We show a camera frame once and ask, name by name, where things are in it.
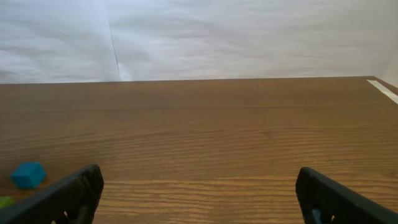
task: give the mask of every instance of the black plastic part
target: black plastic part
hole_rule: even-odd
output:
[[[0,224],[90,224],[104,180],[98,165],[90,165],[31,197],[0,210]]]
[[[398,214],[303,167],[296,194],[306,224],[397,224]]]

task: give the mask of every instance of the wooden table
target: wooden table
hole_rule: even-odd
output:
[[[398,212],[398,105],[370,78],[0,85],[0,191],[34,192],[23,161],[40,188],[97,163],[95,223],[303,223],[310,166]]]

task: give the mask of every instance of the wooden surface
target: wooden surface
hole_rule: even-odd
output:
[[[0,191],[97,163],[95,223],[303,223],[310,166],[398,212],[398,106],[367,78],[0,85]]]

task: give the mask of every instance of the crease in backdrop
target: crease in backdrop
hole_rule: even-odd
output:
[[[3,0],[0,83],[381,77],[397,21],[396,0]]]
[[[120,81],[104,1],[1,0],[0,83]]]

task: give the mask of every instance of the wood grain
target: wood grain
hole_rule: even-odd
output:
[[[95,223],[303,223],[310,166],[398,212],[398,105],[370,78],[0,85],[0,190],[35,192],[22,161],[40,189],[97,163]]]

